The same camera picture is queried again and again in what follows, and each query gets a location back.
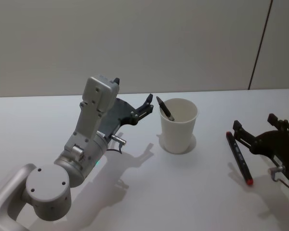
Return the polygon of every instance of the white table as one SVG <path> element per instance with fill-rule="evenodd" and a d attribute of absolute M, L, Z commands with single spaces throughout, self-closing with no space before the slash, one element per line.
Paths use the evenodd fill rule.
<path fill-rule="evenodd" d="M 119 132 L 123 155 L 108 152 L 72 189 L 72 207 L 56 222 L 26 205 L 18 221 L 32 231 L 289 231 L 289 190 L 271 181 L 273 166 L 241 151 L 254 186 L 245 185 L 225 132 L 238 119 L 254 135 L 274 129 L 269 113 L 289 120 L 289 90 L 155 94 L 186 98 L 199 108 L 196 147 L 174 155 L 159 145 L 157 102 L 151 115 Z M 147 94 L 119 97 L 137 107 Z M 26 163 L 51 164 L 75 128 L 80 96 L 0 98 L 0 181 Z"/>

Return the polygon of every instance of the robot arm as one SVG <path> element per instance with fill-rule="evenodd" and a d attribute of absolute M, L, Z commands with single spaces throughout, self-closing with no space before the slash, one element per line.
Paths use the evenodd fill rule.
<path fill-rule="evenodd" d="M 116 98 L 119 79 L 108 81 L 103 76 L 88 79 L 80 103 L 81 113 L 75 131 L 54 164 L 36 168 L 29 164 L 14 174 L 0 190 L 0 231 L 27 231 L 16 222 L 28 203 L 43 220 L 63 217 L 71 207 L 70 188 L 83 183 L 113 139 L 126 124 L 136 125 L 153 110 L 153 95 L 135 109 Z"/>
<path fill-rule="evenodd" d="M 273 180 L 276 172 L 282 172 L 289 179 L 289 122 L 278 120 L 274 114 L 269 115 L 268 122 L 277 130 L 254 137 L 236 120 L 233 124 L 234 138 L 248 147 L 251 153 L 265 155 L 272 160 L 276 165 L 276 168 L 269 169 Z"/>

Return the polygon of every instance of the tabletop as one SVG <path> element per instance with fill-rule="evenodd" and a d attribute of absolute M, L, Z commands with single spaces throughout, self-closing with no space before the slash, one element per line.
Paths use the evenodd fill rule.
<path fill-rule="evenodd" d="M 136 126 L 123 126 L 123 154 L 106 152 L 72 193 L 69 213 L 55 222 L 26 205 L 18 217 L 31 231 L 289 231 L 289 190 L 267 173 L 273 164 L 239 144 L 254 179 L 245 184 L 225 133 L 234 120 L 253 135 L 274 127 L 269 113 L 289 120 L 289 90 L 158 93 L 199 108 L 184 154 L 160 145 L 158 104 Z M 147 94 L 123 94 L 134 107 Z M 0 182 L 27 163 L 51 164 L 80 113 L 81 96 L 0 98 Z"/>

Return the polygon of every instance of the black marker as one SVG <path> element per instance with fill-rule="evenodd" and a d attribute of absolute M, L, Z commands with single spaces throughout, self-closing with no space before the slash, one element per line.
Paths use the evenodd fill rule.
<path fill-rule="evenodd" d="M 165 113 L 165 115 L 167 116 L 168 120 L 174 121 L 174 118 L 171 115 L 168 108 L 166 107 L 165 103 L 158 96 L 156 97 L 156 99 L 158 100 L 158 104 L 159 104 L 160 108 L 163 110 L 163 112 Z"/>
<path fill-rule="evenodd" d="M 247 167 L 247 164 L 243 158 L 243 155 L 239 149 L 239 146 L 236 143 L 235 138 L 233 137 L 233 135 L 230 131 L 226 132 L 226 137 L 227 137 L 228 143 L 230 145 L 231 151 L 233 153 L 233 156 L 236 159 L 236 163 L 239 166 L 239 169 L 240 169 L 240 171 L 241 171 L 241 173 L 245 179 L 246 184 L 247 185 L 253 185 L 254 181 L 251 177 L 250 170 Z"/>

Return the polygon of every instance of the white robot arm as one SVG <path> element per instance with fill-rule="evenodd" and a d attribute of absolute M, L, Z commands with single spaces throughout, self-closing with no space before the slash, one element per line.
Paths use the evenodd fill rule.
<path fill-rule="evenodd" d="M 125 124 L 136 125 L 153 110 L 151 94 L 141 107 L 134 109 L 116 98 L 118 91 L 118 78 L 88 79 L 76 129 L 54 164 L 25 165 L 0 189 L 0 231 L 28 231 L 16 222 L 26 203 L 46 221 L 67 214 L 71 207 L 70 188 L 83 183 L 106 152 L 110 140 L 119 142 L 120 149 L 125 145 L 115 135 L 118 129 Z"/>

